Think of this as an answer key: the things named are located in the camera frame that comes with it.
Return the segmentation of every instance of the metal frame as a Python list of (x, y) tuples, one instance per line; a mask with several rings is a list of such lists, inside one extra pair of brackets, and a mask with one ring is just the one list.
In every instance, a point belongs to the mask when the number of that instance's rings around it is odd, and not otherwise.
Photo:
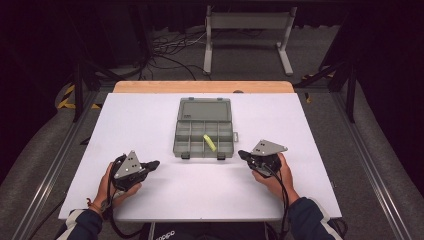
[(371, 154), (368, 152), (368, 149), (365, 146), (361, 134), (356, 128), (356, 125), (350, 121), (349, 116), (347, 116), (344, 112), (346, 106), (344, 104), (343, 98), (340, 96), (340, 93), (331, 93), (331, 96), (333, 97), (333, 101), (336, 104), (337, 109), (339, 110), (340, 115), (342, 116), (346, 127), (348, 128), (349, 133), (355, 142), (359, 156), (362, 160), (362, 167), (368, 176), (368, 180), (374, 189), (375, 195), (380, 202), (380, 205), (387, 217), (393, 233), (396, 236), (396, 239), (412, 239), (408, 229), (406, 228), (405, 222), (403, 221), (399, 211), (396, 208), (389, 190), (384, 184), (384, 181), (374, 164)]
[(43, 209), (44, 204), (47, 201), (47, 198), (50, 195), (51, 190), (53, 189), (54, 184), (62, 170), (63, 165), (65, 164), (70, 147), (75, 139), (78, 130), (81, 128), (84, 119), (90, 110), (90, 106), (93, 104), (94, 99), (97, 96), (97, 92), (89, 92), (87, 101), (85, 102), (84, 111), (79, 117), (78, 121), (72, 123), (71, 127), (66, 134), (65, 140), (62, 143), (62, 146), (59, 149), (59, 152), (56, 154), (49, 170), (47, 171), (46, 176), (43, 179), (43, 182), (40, 184), (37, 192), (28, 207), (24, 217), (22, 218), (18, 228), (13, 234), (12, 239), (25, 240), (28, 238), (31, 229), (33, 228), (35, 221), (40, 215), (41, 210)]
[(212, 29), (282, 29), (284, 36), (281, 42), (277, 42), (278, 54), (287, 76), (293, 75), (286, 47), (290, 32), (296, 16), (296, 7), (292, 7), (290, 12), (282, 13), (215, 13), (208, 5), (206, 10), (206, 49), (203, 72), (212, 72)]

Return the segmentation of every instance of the person's left hand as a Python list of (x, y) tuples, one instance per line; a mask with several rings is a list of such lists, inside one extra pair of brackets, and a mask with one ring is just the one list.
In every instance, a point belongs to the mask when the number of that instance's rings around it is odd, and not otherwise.
[[(89, 209), (95, 211), (96, 213), (98, 213), (100, 216), (102, 215), (100, 209), (97, 208), (101, 208), (102, 206), (102, 202), (107, 200), (107, 185), (108, 185), (108, 179), (109, 179), (109, 173), (112, 169), (112, 165), (113, 163), (110, 163), (106, 173), (103, 175), (101, 181), (100, 181), (100, 185), (99, 185), (99, 190), (97, 191), (97, 196), (94, 199), (94, 201), (92, 202), (92, 204), (95, 205), (95, 207), (90, 206)], [(121, 196), (115, 198), (112, 202), (112, 207), (118, 207), (119, 205), (121, 205), (124, 200), (134, 194), (137, 193), (137, 191), (141, 188), (141, 183), (137, 183), (135, 184), (132, 188), (130, 188), (127, 192), (124, 192)], [(113, 194), (115, 193), (116, 188), (113, 186), (113, 184), (110, 184), (110, 197), (113, 197)]]

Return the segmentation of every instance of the table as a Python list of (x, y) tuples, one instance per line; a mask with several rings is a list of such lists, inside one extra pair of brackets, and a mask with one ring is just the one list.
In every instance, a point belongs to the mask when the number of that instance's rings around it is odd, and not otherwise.
[[(245, 93), (234, 94), (234, 90)], [(234, 131), (239, 134), (232, 158), (182, 160), (174, 156), (173, 136), (182, 97), (231, 100)], [(279, 220), (281, 202), (254, 180), (246, 162), (237, 154), (238, 150), (252, 150), (260, 139), (287, 146), (285, 155), (299, 194), (318, 200), (331, 217), (341, 217), (290, 83), (158, 81), (119, 82), (108, 95), (59, 218), (67, 218), (72, 209), (85, 208), (85, 198), (94, 197), (107, 164), (122, 153), (135, 150), (140, 161), (157, 159), (161, 165), (149, 174), (135, 196), (115, 209), (117, 220)]]

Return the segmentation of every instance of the yellow marker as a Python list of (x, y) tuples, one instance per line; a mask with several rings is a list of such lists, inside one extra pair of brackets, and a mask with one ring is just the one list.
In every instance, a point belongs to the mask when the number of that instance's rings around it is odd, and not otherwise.
[(203, 138), (205, 139), (206, 143), (209, 145), (209, 147), (211, 148), (212, 152), (216, 151), (216, 147), (215, 144), (213, 144), (212, 140), (210, 139), (210, 137), (208, 135), (203, 135)]

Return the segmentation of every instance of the gray plastic organizer box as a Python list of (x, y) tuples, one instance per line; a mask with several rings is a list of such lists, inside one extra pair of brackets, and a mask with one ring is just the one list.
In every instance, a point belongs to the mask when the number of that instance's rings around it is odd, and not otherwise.
[[(208, 137), (213, 142), (212, 146), (206, 141)], [(234, 136), (230, 99), (182, 98), (173, 151), (176, 157), (182, 159), (231, 158)]]

